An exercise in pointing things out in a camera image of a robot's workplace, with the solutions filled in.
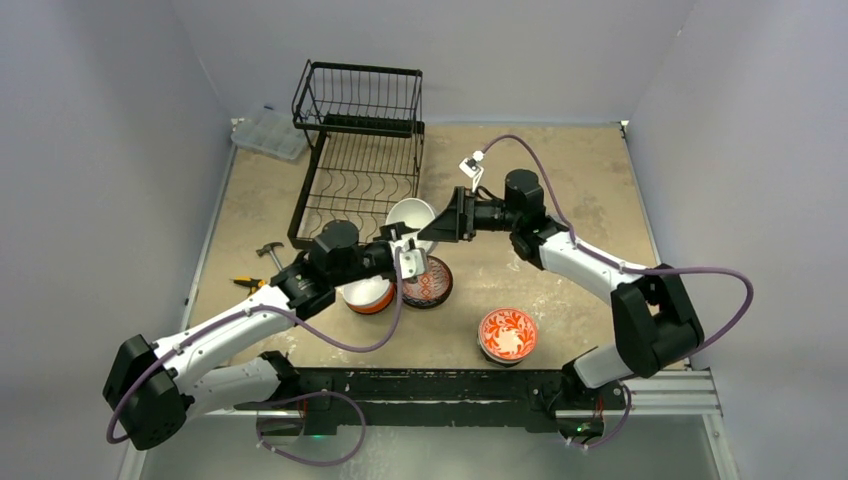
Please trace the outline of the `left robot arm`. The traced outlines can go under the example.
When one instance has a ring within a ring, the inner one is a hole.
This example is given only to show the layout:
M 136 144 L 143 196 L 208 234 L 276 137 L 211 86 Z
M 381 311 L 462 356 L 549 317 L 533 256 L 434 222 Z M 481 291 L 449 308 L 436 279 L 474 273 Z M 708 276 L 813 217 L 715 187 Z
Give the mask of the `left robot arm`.
M 429 250 L 412 238 L 405 223 L 384 225 L 363 244 L 349 221 L 326 224 L 309 249 L 270 282 L 240 303 L 188 330 L 149 342 L 136 335 L 124 341 L 103 388 L 112 410 L 106 440 L 148 450 L 172 437 L 189 419 L 224 407 L 267 402 L 284 409 L 297 399 L 298 382 L 286 374 L 287 360 L 270 353 L 236 367 L 222 362 L 245 348 L 295 326 L 341 350 L 369 353 L 393 336 L 369 346 L 345 344 L 309 325 L 330 307 L 337 290 L 358 281 L 386 279 L 395 285 L 427 270 Z

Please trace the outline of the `orange white bowl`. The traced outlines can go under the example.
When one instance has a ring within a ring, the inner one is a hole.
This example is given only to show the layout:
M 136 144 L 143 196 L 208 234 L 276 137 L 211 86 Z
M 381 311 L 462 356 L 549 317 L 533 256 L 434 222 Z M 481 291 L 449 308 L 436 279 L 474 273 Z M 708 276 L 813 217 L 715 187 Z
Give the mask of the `orange white bowl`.
M 380 276 L 352 282 L 341 288 L 347 307 L 363 315 L 373 315 L 385 310 L 394 300 L 395 292 L 395 284 Z

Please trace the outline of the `white ribbed bowl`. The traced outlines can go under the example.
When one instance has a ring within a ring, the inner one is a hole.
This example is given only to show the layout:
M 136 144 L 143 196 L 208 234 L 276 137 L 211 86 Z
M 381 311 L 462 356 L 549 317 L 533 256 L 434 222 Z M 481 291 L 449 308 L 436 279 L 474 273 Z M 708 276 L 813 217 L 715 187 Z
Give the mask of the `white ribbed bowl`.
M 437 243 L 420 240 L 418 232 L 435 218 L 436 212 L 429 203 L 418 198 L 406 198 L 391 208 L 385 219 L 385 225 L 403 223 L 406 227 L 413 229 L 411 233 L 402 234 L 400 240 L 404 245 L 413 240 L 416 248 L 421 248 L 427 255 L 431 255 L 437 247 Z

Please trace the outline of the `black wire dish rack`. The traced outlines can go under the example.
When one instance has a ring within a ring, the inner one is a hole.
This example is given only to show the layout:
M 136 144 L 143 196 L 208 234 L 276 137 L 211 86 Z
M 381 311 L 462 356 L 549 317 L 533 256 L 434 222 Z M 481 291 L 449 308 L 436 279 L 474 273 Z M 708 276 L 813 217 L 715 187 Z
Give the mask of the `black wire dish rack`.
M 307 249 L 349 221 L 368 241 L 391 208 L 418 193 L 424 157 L 419 69 L 307 61 L 291 104 L 309 160 L 287 231 Z

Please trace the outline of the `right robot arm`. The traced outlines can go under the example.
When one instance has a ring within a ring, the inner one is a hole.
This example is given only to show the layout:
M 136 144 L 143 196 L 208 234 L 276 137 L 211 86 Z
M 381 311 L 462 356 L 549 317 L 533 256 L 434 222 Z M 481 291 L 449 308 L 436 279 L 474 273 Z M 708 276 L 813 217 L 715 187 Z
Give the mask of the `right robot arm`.
M 421 240 L 470 241 L 477 231 L 505 231 L 516 255 L 561 275 L 607 303 L 614 341 L 563 367 L 561 392 L 576 407 L 596 399 L 601 386 L 627 377 L 649 378 L 701 346 L 704 332 L 679 275 L 662 266 L 649 274 L 601 260 L 600 250 L 546 211 L 538 176 L 509 172 L 502 198 L 482 199 L 457 187 L 449 205 L 418 231 Z

